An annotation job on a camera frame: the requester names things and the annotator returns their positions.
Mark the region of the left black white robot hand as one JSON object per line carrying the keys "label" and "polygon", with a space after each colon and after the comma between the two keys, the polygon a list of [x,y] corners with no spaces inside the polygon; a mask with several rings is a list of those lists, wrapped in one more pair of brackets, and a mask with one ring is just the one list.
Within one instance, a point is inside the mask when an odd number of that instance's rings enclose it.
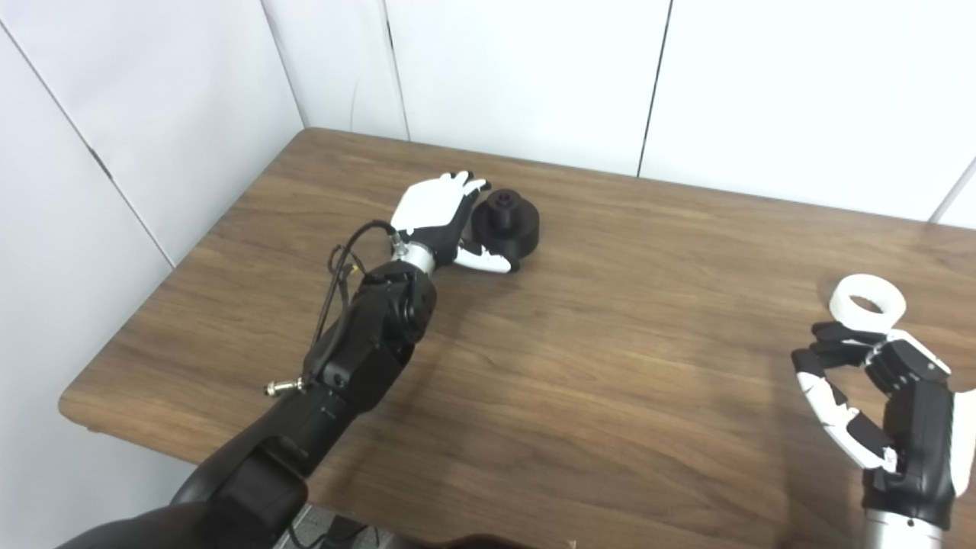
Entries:
{"label": "left black white robot hand", "polygon": [[478,198],[492,185],[468,171],[446,172],[410,185],[390,225],[400,238],[394,260],[433,275],[447,265],[485,272],[517,272],[516,258],[464,236]]}

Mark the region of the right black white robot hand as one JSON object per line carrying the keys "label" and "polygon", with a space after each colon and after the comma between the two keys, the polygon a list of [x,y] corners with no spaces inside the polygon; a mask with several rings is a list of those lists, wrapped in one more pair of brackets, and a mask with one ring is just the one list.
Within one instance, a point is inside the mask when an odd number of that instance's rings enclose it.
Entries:
{"label": "right black white robot hand", "polygon": [[[948,531],[974,459],[974,392],[949,388],[951,368],[906,331],[812,324],[814,341],[791,352],[820,427],[863,470],[863,506],[910,527]],[[882,424],[852,406],[827,371],[856,366],[886,399]]]}

